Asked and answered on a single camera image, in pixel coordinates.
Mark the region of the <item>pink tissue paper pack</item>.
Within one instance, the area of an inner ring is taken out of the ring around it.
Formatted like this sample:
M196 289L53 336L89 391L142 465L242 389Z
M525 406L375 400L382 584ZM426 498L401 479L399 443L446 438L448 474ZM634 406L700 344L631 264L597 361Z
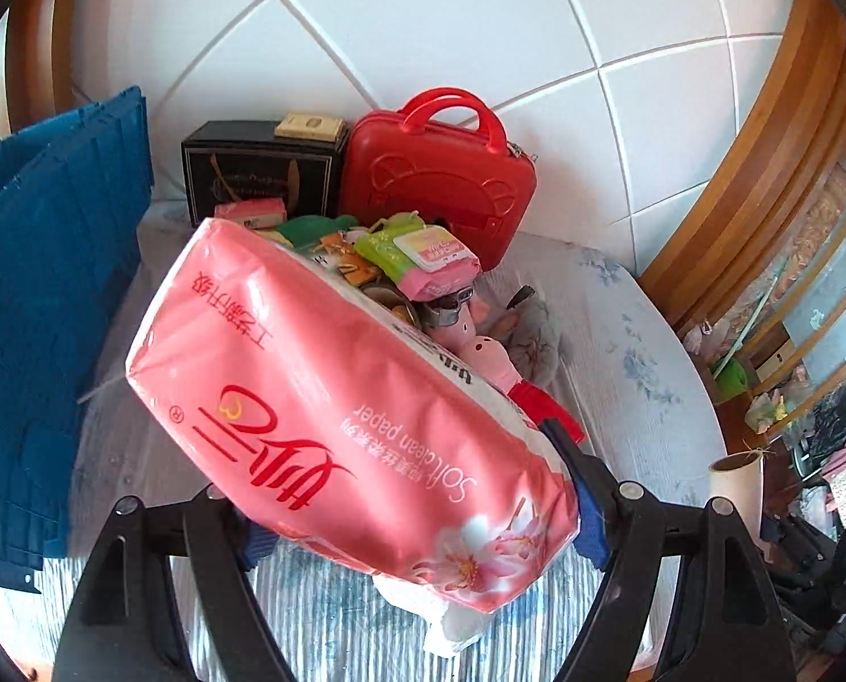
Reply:
M159 285L131 389L251 521L490 613L579 528L551 440L458 357L221 219Z

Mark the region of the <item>pink pig plush toy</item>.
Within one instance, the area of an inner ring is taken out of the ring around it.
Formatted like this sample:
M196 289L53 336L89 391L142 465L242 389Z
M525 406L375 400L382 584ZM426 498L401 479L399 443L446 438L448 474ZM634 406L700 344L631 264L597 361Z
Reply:
M426 334L508 396L536 425L555 419L575 443L585 442L586 432L548 393L548 386L540 388L525 380L512 365L505 347L490 336L490 330L486 334L477 331L477 325L488 319L490 307L471 288L419 303L417 308Z

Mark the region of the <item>grey small plush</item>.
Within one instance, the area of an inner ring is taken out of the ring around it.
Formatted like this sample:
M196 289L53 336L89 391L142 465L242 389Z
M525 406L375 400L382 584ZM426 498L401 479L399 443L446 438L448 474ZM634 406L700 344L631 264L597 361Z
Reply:
M512 365L531 384L546 388L560 363L559 326L545 300L522 286L492 324L490 336L505 347Z

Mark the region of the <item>blue plastic storage crate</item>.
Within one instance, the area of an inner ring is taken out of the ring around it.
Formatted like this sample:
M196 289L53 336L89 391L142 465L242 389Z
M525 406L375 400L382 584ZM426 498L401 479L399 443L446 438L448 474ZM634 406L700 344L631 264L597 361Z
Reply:
M132 86L0 139L0 587L64 556L81 396L139 267L152 199Z

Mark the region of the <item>pink small medicine box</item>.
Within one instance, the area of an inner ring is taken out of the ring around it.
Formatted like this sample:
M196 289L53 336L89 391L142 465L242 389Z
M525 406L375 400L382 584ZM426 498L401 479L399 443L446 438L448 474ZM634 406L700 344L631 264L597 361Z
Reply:
M286 205L280 197L239 200L215 206L217 219L230 220L249 230L273 230L287 220Z

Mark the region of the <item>green yellow duck plush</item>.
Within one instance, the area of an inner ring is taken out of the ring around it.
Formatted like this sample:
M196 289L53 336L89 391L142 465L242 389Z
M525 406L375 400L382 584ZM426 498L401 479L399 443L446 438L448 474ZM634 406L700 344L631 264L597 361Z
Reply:
M346 231L354 228L356 219L353 215L343 214L338 217L324 217L324 215L300 215L282 223L276 232L284 237L293 249L312 248L334 232Z

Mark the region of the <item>green pink wet wipes pack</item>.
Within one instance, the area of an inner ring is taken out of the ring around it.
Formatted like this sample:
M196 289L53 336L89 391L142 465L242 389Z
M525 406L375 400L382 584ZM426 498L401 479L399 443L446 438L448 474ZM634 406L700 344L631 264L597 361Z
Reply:
M412 302L431 302L468 288L482 271L479 257L440 225L417 213L380 219L354 242L356 252L383 271Z

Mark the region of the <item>black gift box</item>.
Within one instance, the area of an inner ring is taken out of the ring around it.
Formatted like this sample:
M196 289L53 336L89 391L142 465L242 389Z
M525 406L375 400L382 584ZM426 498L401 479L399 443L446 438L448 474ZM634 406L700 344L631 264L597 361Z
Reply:
M272 120L210 120L181 143L189 217L198 226L224 203L283 200L287 217L337 210L347 126L332 139L280 136Z

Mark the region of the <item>red mini suitcase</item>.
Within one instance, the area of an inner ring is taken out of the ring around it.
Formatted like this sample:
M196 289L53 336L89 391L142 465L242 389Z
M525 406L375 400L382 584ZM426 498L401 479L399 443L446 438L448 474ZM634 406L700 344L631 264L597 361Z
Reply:
M464 89L428 89L352 126L338 211L372 225L414 211L461 240L486 271L499 265L537 188L533 159L492 109Z

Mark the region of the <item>small beige box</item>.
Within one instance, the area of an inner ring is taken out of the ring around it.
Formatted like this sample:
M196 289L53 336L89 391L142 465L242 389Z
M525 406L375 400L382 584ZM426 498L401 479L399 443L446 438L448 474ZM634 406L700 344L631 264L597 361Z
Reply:
M273 128L273 135L277 139L337 143L346 128L346 120L335 115L287 113Z

